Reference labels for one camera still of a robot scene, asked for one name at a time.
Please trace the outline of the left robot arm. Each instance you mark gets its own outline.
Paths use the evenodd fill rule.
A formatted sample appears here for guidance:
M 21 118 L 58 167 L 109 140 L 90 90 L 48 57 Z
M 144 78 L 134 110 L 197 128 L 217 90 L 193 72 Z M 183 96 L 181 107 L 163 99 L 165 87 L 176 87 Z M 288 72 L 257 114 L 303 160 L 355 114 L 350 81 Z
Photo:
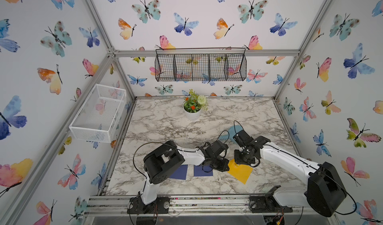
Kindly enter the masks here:
M 206 142 L 195 149 L 179 147 L 174 141 L 160 143 L 160 146 L 147 154 L 144 159 L 144 187 L 138 195 L 130 199 L 128 214 L 148 214 L 158 211 L 165 213 L 167 208 L 160 208 L 169 199 L 159 199 L 160 184 L 173 175 L 181 166 L 197 166 L 209 173 L 211 170 L 229 171 L 226 158 L 228 145 L 220 140 Z

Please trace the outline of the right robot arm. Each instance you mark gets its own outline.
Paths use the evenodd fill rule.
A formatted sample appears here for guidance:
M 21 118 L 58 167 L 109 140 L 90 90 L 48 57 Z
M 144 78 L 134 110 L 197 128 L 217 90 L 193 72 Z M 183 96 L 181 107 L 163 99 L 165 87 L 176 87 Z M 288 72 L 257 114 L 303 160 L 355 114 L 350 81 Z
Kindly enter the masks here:
M 258 167 L 263 160 L 271 162 L 298 178 L 304 185 L 282 189 L 274 186 L 264 195 L 268 210 L 285 207 L 309 207 L 323 217 L 331 217 L 351 195 L 345 189 L 336 168 L 324 162 L 318 164 L 294 155 L 268 138 L 252 138 L 240 127 L 234 129 L 233 140 L 240 147 L 234 151 L 237 165 Z

